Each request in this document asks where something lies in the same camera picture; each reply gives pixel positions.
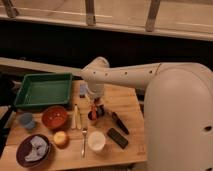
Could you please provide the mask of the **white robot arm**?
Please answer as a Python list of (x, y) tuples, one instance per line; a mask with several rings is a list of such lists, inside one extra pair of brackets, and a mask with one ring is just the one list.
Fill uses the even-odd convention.
[(81, 77), (145, 91), (148, 171), (213, 171), (213, 71), (199, 63), (111, 68), (94, 59)]

